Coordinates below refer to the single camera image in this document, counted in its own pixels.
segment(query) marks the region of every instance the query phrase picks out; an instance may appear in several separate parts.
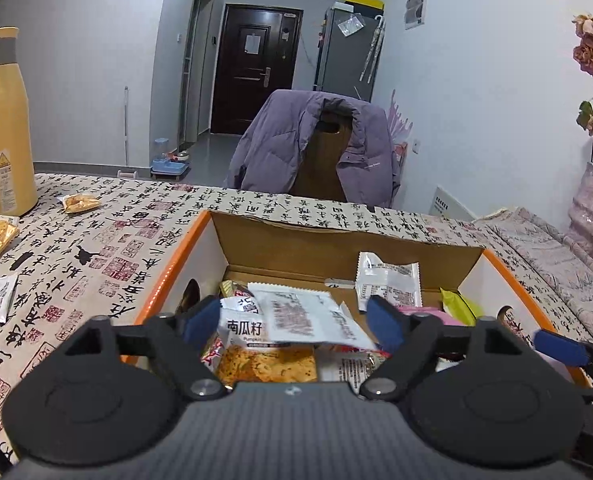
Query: patterned cloth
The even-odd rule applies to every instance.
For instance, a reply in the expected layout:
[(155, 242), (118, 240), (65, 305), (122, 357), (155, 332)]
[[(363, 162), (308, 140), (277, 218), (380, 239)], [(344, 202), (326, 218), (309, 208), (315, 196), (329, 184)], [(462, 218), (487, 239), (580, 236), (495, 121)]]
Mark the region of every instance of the patterned cloth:
[(526, 209), (502, 212), (485, 223), (543, 277), (593, 336), (593, 259)]
[[(0, 408), (10, 389), (89, 317), (130, 324), (188, 225), (205, 208), (232, 214), (422, 242), (487, 246), (563, 335), (591, 339), (547, 283), (492, 229), (402, 211), (284, 194), (38, 174), (37, 206), (0, 257), (0, 276), (19, 273), (8, 322), (0, 325)], [(56, 197), (89, 191), (96, 210), (68, 216)], [(1, 424), (0, 447), (12, 450)]]

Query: dark brown door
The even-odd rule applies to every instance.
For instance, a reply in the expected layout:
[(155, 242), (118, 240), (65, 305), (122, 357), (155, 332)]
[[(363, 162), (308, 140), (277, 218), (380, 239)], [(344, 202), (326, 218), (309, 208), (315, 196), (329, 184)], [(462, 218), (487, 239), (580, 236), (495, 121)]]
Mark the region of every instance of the dark brown door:
[(292, 88), (301, 17), (297, 9), (225, 7), (213, 133), (243, 134), (273, 91)]

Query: warning triangle symbol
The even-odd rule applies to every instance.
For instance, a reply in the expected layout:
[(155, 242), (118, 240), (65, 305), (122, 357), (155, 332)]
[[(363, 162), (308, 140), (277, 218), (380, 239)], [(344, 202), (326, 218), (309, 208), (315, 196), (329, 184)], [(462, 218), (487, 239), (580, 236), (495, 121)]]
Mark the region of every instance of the warning triangle symbol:
[(1, 156), (0, 156), (0, 169), (1, 168), (5, 168), (5, 167), (7, 167), (9, 165), (10, 165), (10, 161), (5, 156), (5, 153), (1, 153)]

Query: refrigerator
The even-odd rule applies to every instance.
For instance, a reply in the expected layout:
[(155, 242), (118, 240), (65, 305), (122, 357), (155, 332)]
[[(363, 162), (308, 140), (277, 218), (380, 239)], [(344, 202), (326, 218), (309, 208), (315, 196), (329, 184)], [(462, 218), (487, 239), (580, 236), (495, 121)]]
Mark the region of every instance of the refrigerator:
[(366, 57), (368, 57), (372, 36), (379, 22), (373, 18), (363, 17), (365, 27), (345, 37), (338, 25), (349, 19), (351, 15), (352, 13), (346, 10), (334, 8), (328, 9), (326, 12), (323, 37), (319, 43), (317, 75), (313, 89), (370, 101), (372, 86), (379, 68), (379, 60), (377, 60), (375, 73), (368, 84), (369, 70), (374, 55), (370, 59), (363, 81), (359, 81), (359, 77)]

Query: warning label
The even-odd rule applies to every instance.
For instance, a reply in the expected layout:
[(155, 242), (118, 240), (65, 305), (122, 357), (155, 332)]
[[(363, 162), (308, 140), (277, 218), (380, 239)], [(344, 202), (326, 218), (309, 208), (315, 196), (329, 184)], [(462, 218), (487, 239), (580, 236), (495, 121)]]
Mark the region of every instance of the warning label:
[(7, 150), (0, 152), (0, 201), (2, 214), (13, 211), (17, 207), (10, 153)]

